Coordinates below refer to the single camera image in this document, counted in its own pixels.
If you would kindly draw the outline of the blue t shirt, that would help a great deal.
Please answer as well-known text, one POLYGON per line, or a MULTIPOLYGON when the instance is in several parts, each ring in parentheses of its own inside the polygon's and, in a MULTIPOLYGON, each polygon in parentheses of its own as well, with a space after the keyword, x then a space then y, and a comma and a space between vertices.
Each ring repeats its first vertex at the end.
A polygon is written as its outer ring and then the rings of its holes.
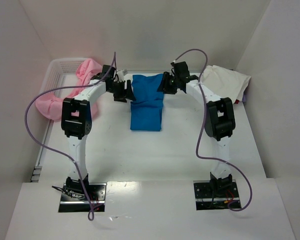
POLYGON ((159 132, 162 129, 164 94, 158 91, 163 74, 134 74, 132 88, 136 100, 130 103, 132 131, 159 132))

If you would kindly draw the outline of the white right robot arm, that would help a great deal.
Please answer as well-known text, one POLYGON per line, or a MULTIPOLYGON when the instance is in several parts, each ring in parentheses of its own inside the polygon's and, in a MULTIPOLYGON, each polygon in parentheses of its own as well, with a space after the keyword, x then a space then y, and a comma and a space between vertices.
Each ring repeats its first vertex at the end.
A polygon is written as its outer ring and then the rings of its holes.
POLYGON ((203 132, 213 140, 216 163, 210 171, 210 189, 213 196, 225 194, 232 186, 233 176, 230 161, 230 140, 236 127, 232 100, 222 98, 206 87, 197 75, 191 75, 186 62, 172 62, 171 72, 164 72, 158 92, 174 95, 177 90, 192 96, 204 107, 203 132))

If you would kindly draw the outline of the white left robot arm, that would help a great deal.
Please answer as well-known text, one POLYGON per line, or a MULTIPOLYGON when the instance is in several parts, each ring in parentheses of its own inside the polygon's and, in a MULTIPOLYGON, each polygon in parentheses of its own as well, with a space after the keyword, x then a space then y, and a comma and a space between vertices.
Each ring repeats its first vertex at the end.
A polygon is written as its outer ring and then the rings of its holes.
POLYGON ((89 174, 86 167, 86 142, 93 126, 91 105, 100 96, 109 92, 117 102, 134 101, 132 81, 125 80, 126 69, 117 70, 104 65, 101 72, 93 75, 83 90, 62 102, 61 128, 68 141, 69 159, 73 162, 63 191, 67 194, 87 196, 90 190, 89 174))

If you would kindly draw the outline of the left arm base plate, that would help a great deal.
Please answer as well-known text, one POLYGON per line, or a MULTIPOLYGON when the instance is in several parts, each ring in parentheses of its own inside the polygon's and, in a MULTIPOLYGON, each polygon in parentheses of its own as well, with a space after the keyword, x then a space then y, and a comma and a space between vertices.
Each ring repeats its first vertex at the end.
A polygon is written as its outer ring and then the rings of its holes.
MULTIPOLYGON (((88 195, 91 200, 94 212, 105 211, 106 183, 91 183, 88 195)), ((72 190, 62 191, 58 212, 59 213, 87 213, 90 205, 84 193, 77 193, 72 190)))

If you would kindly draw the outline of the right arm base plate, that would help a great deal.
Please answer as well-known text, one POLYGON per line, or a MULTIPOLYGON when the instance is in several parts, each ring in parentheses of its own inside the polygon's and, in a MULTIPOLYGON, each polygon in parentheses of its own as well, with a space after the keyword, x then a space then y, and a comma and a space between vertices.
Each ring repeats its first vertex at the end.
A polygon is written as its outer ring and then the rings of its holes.
POLYGON ((194 196, 197 211, 203 210, 225 210, 228 204, 233 209, 241 209, 241 202, 237 183, 234 180, 226 190, 213 192, 209 181, 194 181, 194 196))

